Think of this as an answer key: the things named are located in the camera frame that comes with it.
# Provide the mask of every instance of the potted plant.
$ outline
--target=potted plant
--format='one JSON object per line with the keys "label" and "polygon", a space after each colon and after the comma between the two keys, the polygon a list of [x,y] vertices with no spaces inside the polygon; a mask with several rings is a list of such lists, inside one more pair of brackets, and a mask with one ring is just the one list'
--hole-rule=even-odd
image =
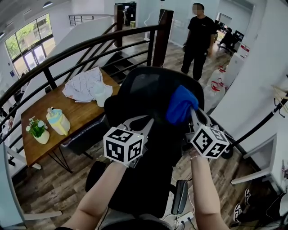
{"label": "potted plant", "polygon": [[50,137],[49,132],[46,130],[47,126],[44,121],[34,118],[29,119],[30,123],[26,127],[26,131],[32,134],[39,143],[46,144]]}

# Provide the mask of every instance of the gray pants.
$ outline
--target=gray pants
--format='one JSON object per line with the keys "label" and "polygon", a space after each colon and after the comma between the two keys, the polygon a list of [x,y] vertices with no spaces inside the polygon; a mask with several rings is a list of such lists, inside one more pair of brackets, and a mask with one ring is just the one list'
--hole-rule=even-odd
{"label": "gray pants", "polygon": [[[165,221],[161,221],[158,218],[156,218],[150,214],[142,214],[139,216],[139,219],[148,220],[148,221],[155,221],[155,222],[163,224],[165,227],[167,227],[167,229],[172,230],[172,227],[168,223],[166,223]],[[119,222],[129,221],[129,220],[135,220],[135,217],[132,214],[127,214],[124,212],[119,212],[119,211],[110,209],[108,211],[107,216],[103,220],[101,226],[99,227],[99,230],[102,230],[106,226],[116,224]]]}

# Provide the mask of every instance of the large glass window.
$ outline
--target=large glass window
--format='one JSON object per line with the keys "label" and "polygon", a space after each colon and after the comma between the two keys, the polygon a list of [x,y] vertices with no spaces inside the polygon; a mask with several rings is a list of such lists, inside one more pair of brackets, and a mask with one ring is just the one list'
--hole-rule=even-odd
{"label": "large glass window", "polygon": [[18,30],[5,44],[19,77],[41,64],[55,47],[49,14]]}
{"label": "large glass window", "polygon": [[20,49],[15,34],[9,37],[5,43],[11,59],[16,58],[20,54]]}

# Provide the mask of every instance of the yellow and white bottle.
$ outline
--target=yellow and white bottle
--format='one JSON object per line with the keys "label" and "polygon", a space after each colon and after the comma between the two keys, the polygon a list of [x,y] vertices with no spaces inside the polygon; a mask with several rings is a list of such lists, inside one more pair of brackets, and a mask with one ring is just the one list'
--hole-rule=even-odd
{"label": "yellow and white bottle", "polygon": [[60,135],[68,135],[70,122],[61,109],[48,108],[46,118],[52,128]]}

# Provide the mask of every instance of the coat rack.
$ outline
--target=coat rack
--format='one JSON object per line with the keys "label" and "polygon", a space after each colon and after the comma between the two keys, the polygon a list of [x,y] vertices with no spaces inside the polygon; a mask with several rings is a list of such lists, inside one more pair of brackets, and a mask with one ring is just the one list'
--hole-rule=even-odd
{"label": "coat rack", "polygon": [[286,112],[288,112],[288,108],[285,106],[286,102],[288,101],[288,90],[283,90],[279,88],[278,86],[274,86],[274,85],[272,87],[276,91],[276,95],[274,98],[274,103],[275,103],[276,108],[273,109],[258,125],[256,125],[253,129],[251,129],[248,133],[246,133],[244,136],[242,136],[240,139],[238,139],[234,143],[230,144],[228,148],[226,149],[226,151],[222,153],[221,155],[224,159],[231,158],[233,155],[233,147],[235,147],[236,145],[238,145],[239,143],[241,143],[242,141],[250,137],[254,132],[256,132],[263,125],[265,125],[274,116],[274,114],[277,111],[283,118],[285,118],[285,116],[280,113],[280,109],[284,107]]}

